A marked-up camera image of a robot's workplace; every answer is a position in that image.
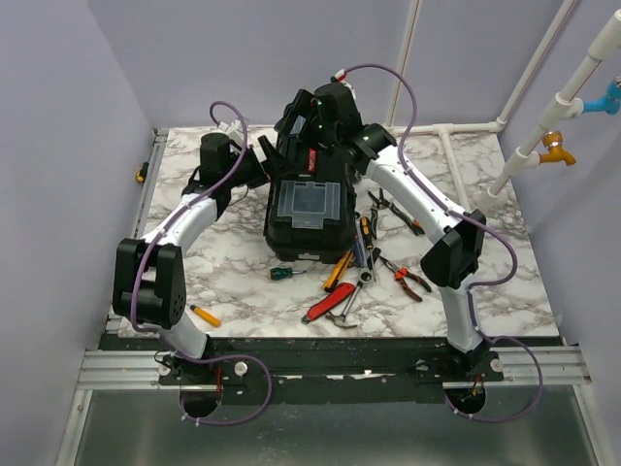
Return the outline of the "black plastic toolbox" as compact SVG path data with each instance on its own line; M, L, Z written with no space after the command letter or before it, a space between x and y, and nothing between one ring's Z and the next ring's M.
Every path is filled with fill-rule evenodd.
M283 262L314 260L335 264L353 246L353 173L333 154L312 142L280 144L276 149L295 163L295 171L271 183L263 234Z

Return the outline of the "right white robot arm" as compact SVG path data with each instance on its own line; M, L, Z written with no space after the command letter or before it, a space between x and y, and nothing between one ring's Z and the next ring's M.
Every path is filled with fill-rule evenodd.
M342 83L327 83L313 92L301 89L276 123L278 144L295 161L316 154L318 167L327 161L347 166L377 183L415 216L431 242L420 264L441 294L447 342L448 373L465 381L481 369L477 353L484 346L472 320L467 286L478 268L485 217L466 212L445 197L400 153L394 136L378 123L366 124L353 93Z

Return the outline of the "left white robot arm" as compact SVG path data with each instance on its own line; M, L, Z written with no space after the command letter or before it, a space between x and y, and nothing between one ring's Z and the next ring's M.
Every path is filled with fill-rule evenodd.
M116 249L113 310L140 333L155 333L184 355L182 372L194 383L214 374L206 353L208 336L185 312L183 257L229 206L232 190L255 188L290 174L295 163L261 136L253 145L245 127L221 124L201 139L199 164L181 192L179 204L140 239L126 238Z

